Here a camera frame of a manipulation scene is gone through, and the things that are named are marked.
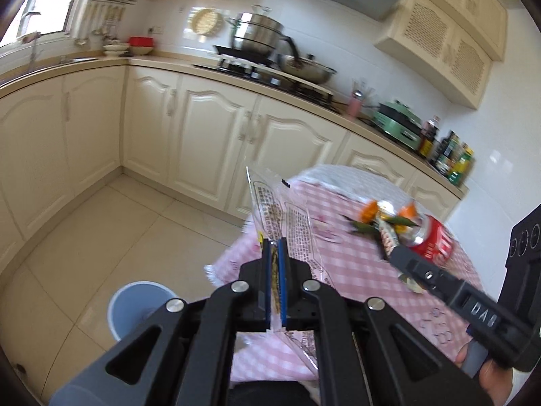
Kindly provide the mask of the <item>person right hand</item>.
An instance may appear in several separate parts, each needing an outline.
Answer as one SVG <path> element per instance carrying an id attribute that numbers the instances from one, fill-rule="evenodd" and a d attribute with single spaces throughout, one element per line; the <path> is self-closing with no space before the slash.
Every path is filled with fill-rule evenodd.
<path id="1" fill-rule="evenodd" d="M 513 370 L 500 367 L 489 359 L 479 371 L 479 385 L 492 398 L 495 405 L 503 406 L 513 389 Z"/>

